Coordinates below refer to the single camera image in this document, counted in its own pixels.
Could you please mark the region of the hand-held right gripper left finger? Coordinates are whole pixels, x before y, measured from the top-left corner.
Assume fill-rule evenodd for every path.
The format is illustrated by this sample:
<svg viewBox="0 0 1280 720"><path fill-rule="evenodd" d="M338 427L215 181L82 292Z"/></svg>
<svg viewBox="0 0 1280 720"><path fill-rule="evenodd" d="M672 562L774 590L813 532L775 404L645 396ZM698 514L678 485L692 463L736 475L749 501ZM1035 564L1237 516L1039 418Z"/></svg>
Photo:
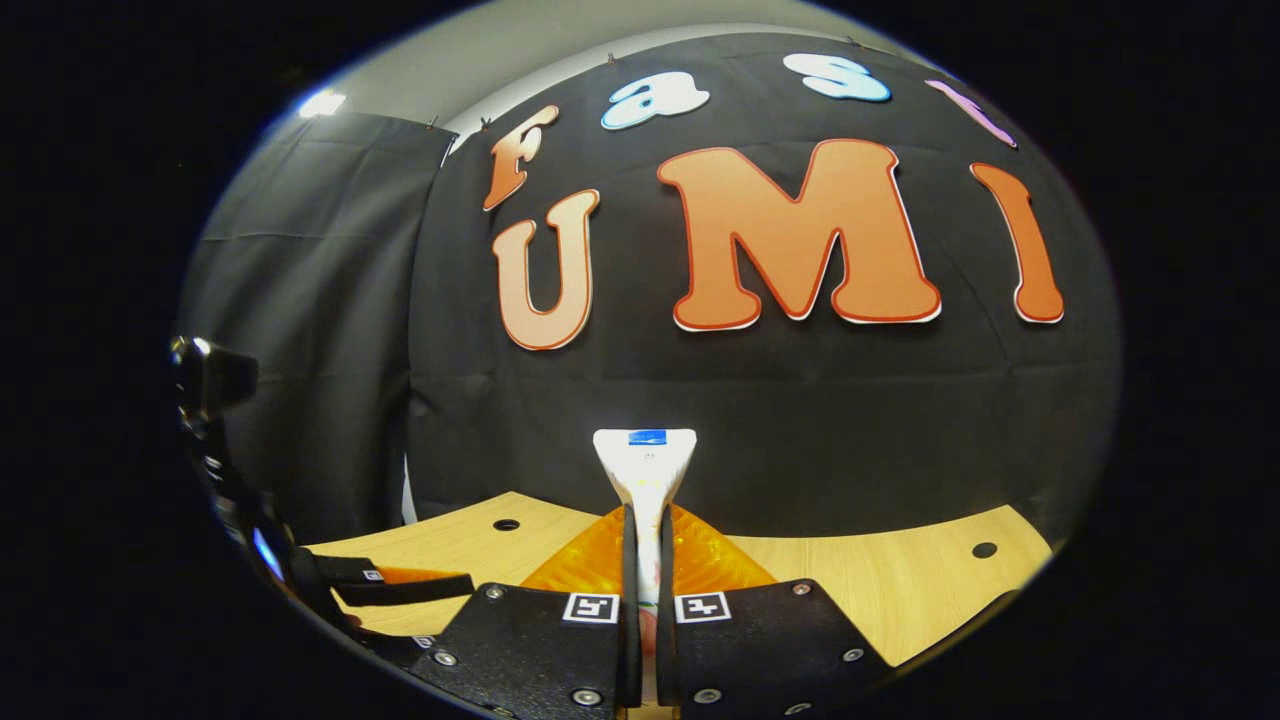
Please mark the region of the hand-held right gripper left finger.
<svg viewBox="0 0 1280 720"><path fill-rule="evenodd" d="M617 591L481 585L419 660L419 679L507 717L623 717L641 706L636 521L630 507L600 520L604 553L575 570L603 570Z"/></svg>

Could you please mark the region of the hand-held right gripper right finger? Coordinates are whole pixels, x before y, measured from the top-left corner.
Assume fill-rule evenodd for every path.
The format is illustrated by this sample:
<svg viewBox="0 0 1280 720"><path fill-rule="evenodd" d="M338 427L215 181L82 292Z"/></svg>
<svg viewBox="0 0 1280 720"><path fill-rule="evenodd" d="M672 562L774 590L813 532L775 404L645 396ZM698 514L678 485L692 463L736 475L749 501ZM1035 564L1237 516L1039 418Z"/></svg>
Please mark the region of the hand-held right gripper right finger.
<svg viewBox="0 0 1280 720"><path fill-rule="evenodd" d="M660 525L655 697L678 717L833 715L891 679L891 666L817 580L681 593L689 543Z"/></svg>

